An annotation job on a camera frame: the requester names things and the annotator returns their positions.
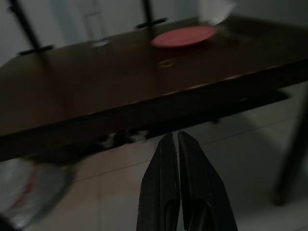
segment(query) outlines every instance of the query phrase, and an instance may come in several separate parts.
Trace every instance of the table top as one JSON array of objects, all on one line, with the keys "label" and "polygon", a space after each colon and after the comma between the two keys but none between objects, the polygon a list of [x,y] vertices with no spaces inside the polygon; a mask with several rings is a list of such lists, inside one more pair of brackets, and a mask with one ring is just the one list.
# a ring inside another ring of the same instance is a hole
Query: table top
[{"label": "table top", "polygon": [[[194,24],[169,24],[158,33]],[[308,58],[303,29],[236,16],[219,29],[212,39],[178,50],[151,47],[142,30],[111,37],[103,47],[82,43],[43,58],[16,57],[0,69],[0,137]]]}]

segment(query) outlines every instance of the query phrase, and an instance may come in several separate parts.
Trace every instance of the floor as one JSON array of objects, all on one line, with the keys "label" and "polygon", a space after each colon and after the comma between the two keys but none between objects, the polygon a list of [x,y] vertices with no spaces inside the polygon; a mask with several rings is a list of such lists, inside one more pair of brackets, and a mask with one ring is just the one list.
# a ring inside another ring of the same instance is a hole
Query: floor
[{"label": "floor", "polygon": [[[292,98],[183,129],[195,137],[225,183],[239,231],[308,231],[308,162],[291,201],[271,193],[308,83],[284,88]],[[177,132],[174,132],[177,145]],[[134,231],[140,184],[161,137],[89,157],[56,207],[27,231]],[[183,230],[179,222],[178,230]]]}]

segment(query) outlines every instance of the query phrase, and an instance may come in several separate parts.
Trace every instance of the dark wooden table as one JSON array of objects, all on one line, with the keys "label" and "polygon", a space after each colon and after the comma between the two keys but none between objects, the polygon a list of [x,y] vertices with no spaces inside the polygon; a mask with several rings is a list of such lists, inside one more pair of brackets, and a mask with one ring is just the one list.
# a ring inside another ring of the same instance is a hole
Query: dark wooden table
[{"label": "dark wooden table", "polygon": [[0,160],[219,110],[308,79],[307,31],[236,16],[219,29],[179,50],[153,48],[137,31],[104,47],[82,43],[10,60],[0,69]]}]

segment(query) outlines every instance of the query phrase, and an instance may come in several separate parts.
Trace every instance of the pink plate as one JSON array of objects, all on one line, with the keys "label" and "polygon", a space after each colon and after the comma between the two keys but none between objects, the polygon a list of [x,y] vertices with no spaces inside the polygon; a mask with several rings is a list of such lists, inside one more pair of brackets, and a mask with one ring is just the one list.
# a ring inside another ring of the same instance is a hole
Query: pink plate
[{"label": "pink plate", "polygon": [[172,30],[154,38],[151,45],[159,48],[185,47],[204,41],[217,33],[211,26],[191,26]]}]

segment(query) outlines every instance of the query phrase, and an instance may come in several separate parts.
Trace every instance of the paper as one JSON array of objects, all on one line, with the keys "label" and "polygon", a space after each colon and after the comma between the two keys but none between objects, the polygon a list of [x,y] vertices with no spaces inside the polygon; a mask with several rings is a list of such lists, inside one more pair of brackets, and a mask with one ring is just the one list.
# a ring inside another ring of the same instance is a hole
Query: paper
[{"label": "paper", "polygon": [[224,21],[233,11],[232,0],[199,0],[199,21],[216,25]]}]

